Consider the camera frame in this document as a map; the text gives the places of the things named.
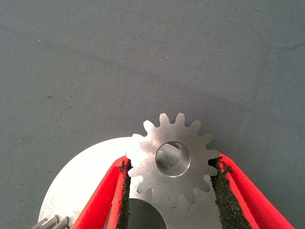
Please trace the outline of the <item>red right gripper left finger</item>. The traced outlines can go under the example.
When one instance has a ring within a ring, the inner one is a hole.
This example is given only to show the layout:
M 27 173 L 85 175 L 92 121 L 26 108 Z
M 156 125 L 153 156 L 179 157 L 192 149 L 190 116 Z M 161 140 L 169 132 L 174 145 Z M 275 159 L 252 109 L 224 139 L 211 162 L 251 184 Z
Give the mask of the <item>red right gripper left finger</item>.
M 126 229 L 129 221 L 131 161 L 115 160 L 93 192 L 73 229 Z

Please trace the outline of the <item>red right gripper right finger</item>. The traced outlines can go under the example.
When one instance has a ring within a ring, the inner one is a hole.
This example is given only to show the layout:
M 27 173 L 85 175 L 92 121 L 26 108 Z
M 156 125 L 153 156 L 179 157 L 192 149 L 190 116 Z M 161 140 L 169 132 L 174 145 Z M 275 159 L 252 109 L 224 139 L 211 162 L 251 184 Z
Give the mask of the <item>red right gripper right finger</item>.
M 218 170 L 211 180 L 224 229 L 294 228 L 228 156 L 220 153 L 209 165 Z

